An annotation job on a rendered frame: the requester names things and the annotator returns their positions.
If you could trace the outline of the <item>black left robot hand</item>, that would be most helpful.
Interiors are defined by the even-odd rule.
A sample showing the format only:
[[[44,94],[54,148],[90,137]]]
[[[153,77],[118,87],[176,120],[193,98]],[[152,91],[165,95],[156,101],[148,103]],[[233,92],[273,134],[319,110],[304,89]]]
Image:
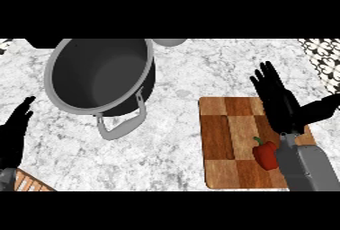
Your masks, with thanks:
[[[32,116],[31,103],[34,99],[34,96],[25,98],[6,123],[0,125],[0,169],[17,168],[20,164],[23,137]]]

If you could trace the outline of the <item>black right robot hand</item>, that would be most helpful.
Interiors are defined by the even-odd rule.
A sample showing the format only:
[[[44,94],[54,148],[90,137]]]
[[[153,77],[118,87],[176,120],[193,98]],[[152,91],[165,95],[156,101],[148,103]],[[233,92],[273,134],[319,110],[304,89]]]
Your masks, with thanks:
[[[304,134],[304,126],[328,119],[340,106],[340,94],[332,94],[304,106],[284,87],[279,74],[269,61],[250,77],[272,130],[281,134]]]

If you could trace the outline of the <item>wooden checkered cutting board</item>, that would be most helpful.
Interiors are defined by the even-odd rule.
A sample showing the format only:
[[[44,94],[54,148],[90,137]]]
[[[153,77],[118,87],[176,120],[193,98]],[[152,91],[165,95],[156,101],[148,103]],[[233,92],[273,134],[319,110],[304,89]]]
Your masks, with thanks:
[[[279,144],[257,97],[201,97],[204,181],[210,189],[285,189],[281,171],[257,164],[252,148]]]

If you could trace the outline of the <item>red bell pepper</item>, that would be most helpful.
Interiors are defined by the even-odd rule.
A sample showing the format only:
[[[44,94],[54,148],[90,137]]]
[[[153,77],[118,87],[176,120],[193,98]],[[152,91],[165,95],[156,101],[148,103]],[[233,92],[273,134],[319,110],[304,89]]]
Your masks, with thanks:
[[[276,146],[270,141],[263,142],[260,137],[254,137],[254,141],[257,142],[252,148],[254,160],[266,171],[273,170],[279,167],[275,156]]]

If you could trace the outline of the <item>dark grey metal pot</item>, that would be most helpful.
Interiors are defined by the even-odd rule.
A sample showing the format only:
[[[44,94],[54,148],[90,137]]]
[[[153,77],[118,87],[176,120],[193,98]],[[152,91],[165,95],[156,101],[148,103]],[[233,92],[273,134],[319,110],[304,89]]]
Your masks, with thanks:
[[[153,83],[149,39],[59,42],[46,63],[46,95],[62,111],[97,118],[103,139],[125,136],[140,126]]]

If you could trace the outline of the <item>black and white patterned mat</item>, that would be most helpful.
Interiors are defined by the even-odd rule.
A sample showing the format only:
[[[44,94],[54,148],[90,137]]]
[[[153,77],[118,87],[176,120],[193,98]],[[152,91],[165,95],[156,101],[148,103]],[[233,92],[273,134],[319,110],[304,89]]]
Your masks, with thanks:
[[[340,93],[340,39],[297,40],[328,93]]]

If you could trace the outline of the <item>orange slatted wooden object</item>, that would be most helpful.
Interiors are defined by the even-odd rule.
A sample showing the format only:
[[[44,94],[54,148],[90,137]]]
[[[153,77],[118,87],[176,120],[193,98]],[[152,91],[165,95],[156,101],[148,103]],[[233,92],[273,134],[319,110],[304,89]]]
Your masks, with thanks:
[[[14,191],[54,191],[38,179],[25,171],[16,170]]]

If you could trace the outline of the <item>black object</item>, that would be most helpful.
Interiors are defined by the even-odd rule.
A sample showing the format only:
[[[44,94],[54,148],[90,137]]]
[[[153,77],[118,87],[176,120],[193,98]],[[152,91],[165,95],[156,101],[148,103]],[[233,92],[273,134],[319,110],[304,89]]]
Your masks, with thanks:
[[[34,48],[37,49],[53,49],[59,42],[60,39],[26,39],[26,41],[29,42],[29,44],[32,45]]]

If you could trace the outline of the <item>pale grey round object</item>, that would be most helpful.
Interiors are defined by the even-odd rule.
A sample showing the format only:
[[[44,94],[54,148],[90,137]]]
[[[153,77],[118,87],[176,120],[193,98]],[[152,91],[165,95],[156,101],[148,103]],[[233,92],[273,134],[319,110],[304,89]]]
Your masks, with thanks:
[[[186,40],[184,39],[153,39],[152,41],[164,47],[174,47],[180,45]]]

